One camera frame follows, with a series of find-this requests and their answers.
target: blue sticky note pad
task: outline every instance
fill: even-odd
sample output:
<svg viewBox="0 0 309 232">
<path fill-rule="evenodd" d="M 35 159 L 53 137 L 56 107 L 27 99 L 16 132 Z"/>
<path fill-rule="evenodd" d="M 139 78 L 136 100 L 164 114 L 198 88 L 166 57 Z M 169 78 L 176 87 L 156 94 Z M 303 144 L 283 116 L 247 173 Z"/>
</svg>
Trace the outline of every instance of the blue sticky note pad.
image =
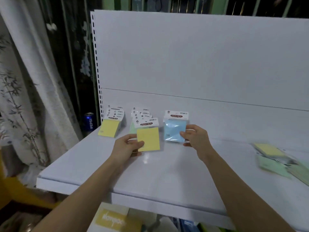
<svg viewBox="0 0 309 232">
<path fill-rule="evenodd" d="M 179 132 L 186 131 L 187 121 L 185 120 L 167 120 L 164 125 L 164 140 L 171 142 L 184 142 L 184 138 Z"/>
</svg>

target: right hand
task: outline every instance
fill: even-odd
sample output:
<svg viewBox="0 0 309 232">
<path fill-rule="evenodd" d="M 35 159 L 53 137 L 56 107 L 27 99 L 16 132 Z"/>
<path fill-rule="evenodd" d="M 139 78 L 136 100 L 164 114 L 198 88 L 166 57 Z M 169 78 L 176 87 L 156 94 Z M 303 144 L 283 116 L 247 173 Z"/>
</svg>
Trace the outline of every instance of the right hand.
<svg viewBox="0 0 309 232">
<path fill-rule="evenodd" d="M 193 147 L 202 161 L 207 152 L 213 149 L 207 131 L 197 125 L 187 125 L 186 131 L 181 131 L 180 136 L 189 140 L 189 143 L 184 143 L 183 145 L 185 147 Z"/>
</svg>

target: forearm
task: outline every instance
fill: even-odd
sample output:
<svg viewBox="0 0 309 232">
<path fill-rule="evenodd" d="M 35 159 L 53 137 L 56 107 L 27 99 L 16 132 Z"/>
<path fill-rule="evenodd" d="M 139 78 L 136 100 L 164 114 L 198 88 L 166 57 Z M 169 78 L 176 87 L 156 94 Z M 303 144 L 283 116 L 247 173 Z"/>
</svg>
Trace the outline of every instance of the forearm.
<svg viewBox="0 0 309 232">
<path fill-rule="evenodd" d="M 119 165 L 109 158 L 85 183 L 48 214 L 33 232 L 87 231 Z"/>
<path fill-rule="evenodd" d="M 203 156 L 227 213 L 239 232 L 294 231 L 213 148 Z"/>
</svg>

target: pepsi can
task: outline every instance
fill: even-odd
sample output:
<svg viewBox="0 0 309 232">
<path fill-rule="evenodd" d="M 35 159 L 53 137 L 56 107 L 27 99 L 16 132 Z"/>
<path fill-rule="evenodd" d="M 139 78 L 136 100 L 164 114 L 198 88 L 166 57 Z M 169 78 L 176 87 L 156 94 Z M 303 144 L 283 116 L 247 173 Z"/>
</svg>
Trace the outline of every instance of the pepsi can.
<svg viewBox="0 0 309 232">
<path fill-rule="evenodd" d="M 84 114 L 84 131 L 87 134 L 96 129 L 95 115 L 92 112 Z"/>
</svg>

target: left hand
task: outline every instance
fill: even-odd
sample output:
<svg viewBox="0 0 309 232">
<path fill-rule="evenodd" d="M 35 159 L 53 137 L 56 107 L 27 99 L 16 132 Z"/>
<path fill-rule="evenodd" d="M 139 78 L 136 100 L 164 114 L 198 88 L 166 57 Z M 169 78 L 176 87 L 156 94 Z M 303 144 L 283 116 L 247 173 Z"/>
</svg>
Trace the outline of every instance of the left hand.
<svg viewBox="0 0 309 232">
<path fill-rule="evenodd" d="M 118 138 L 115 141 L 110 158 L 123 165 L 130 157 L 140 156 L 141 152 L 137 152 L 137 149 L 144 145 L 144 141 L 129 140 L 136 137 L 136 134 L 127 134 Z"/>
</svg>

